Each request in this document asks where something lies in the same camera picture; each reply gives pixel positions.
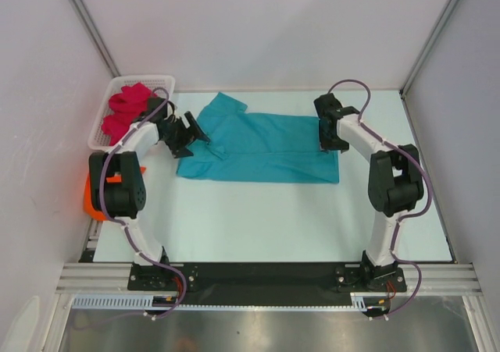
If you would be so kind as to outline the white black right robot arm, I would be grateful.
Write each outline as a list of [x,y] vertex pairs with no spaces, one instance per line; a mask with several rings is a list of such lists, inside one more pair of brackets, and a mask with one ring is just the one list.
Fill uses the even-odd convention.
[[353,107],[318,107],[320,148],[354,148],[369,163],[367,193],[375,210],[372,235],[362,253],[356,286],[382,290],[398,276],[395,258],[405,212],[423,198],[419,152],[412,144],[396,147],[371,130]]

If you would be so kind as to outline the teal t shirt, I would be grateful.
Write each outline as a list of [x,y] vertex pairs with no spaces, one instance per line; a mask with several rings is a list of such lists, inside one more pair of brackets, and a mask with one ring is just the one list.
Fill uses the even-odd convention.
[[208,141],[189,146],[177,175],[190,180],[250,183],[337,184],[338,154],[320,150],[319,120],[249,112],[248,106],[218,93],[197,122]]

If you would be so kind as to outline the white plastic basket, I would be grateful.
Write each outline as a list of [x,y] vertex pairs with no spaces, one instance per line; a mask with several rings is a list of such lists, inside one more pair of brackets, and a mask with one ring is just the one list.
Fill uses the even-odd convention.
[[122,87],[131,87],[137,83],[141,83],[146,86],[150,91],[156,87],[163,87],[167,89],[169,95],[173,94],[176,80],[171,75],[129,75],[129,76],[118,76],[113,79],[108,84],[102,102],[98,109],[97,115],[95,117],[89,138],[87,140],[87,145],[91,150],[107,150],[109,147],[110,136],[106,135],[102,131],[102,124],[104,118],[112,113],[112,109],[109,107],[109,99],[114,95],[121,92]]

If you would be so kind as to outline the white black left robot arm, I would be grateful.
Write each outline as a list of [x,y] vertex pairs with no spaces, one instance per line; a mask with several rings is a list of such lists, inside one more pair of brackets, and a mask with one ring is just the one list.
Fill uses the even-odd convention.
[[171,284],[173,271],[163,245],[154,237],[145,216],[147,190],[141,160],[159,142],[176,159],[191,157],[188,146],[195,141],[209,142],[191,112],[182,117],[155,117],[131,125],[117,144],[106,151],[95,151],[88,159],[90,200],[105,221],[123,231],[138,265],[149,265],[146,281],[161,290]]

